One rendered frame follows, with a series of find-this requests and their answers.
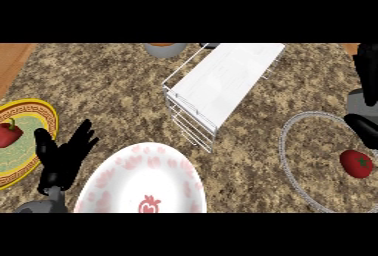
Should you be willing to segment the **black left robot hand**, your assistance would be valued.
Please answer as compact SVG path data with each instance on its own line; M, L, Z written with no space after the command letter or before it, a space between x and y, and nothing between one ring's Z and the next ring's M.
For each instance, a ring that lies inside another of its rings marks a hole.
M73 183L83 158L95 145L98 138L91 138L94 130L85 119L78 126L70 139L60 146L44 128L33 131L35 154L42 164L42 172L36 191L48 195L48 189L55 186L66 191Z

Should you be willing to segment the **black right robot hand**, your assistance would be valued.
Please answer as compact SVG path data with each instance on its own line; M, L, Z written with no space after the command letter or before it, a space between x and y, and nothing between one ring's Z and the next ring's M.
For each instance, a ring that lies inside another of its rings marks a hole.
M378 103L378 43L361 43L352 55L355 72L360 78L364 103ZM378 117L361 116L346 112L343 121L355 132L364 146L378 150Z

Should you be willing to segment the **round clear placemat, grey rim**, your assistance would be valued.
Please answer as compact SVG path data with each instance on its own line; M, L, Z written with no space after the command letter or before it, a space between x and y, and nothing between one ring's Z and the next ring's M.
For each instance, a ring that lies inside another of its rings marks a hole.
M278 135L280 167L292 188L315 212L345 211L333 204L346 203L340 181L357 181L342 171L337 155L355 135L339 116L321 111L295 114L283 124Z

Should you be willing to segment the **grey cupcake with orange top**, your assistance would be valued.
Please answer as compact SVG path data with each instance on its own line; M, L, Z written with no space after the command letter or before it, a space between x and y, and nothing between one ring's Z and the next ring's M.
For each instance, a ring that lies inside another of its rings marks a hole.
M144 43L145 52L156 58L171 58L184 50L185 43Z

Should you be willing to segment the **yellow patterned plate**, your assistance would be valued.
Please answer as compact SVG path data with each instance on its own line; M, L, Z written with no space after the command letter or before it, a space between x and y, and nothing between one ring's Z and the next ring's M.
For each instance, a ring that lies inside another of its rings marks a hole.
M44 128L55 139L58 118L52 106L27 98L0 106L0 124L21 130L16 141L0 148L0 190L11 186L39 165L35 154L33 130Z

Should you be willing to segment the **red bell pepper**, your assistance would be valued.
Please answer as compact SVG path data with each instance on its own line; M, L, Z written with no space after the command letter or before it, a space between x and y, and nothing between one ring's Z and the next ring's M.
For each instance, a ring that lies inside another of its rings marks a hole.
M0 124L0 148L10 146L20 138L23 131L16 126L14 119L8 123Z

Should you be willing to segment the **white plate with pink flowers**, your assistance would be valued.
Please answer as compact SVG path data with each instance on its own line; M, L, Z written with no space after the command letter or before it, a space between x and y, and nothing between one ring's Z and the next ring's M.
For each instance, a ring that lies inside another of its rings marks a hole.
M205 213L200 178L168 145L126 146L103 161L82 187L75 213Z

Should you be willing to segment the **red tomato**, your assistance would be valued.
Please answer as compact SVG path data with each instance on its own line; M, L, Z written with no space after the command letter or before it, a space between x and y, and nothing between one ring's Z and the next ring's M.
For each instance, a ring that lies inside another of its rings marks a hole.
M373 169L373 163L365 154L345 150L339 155L339 163L346 174L354 178L365 178Z

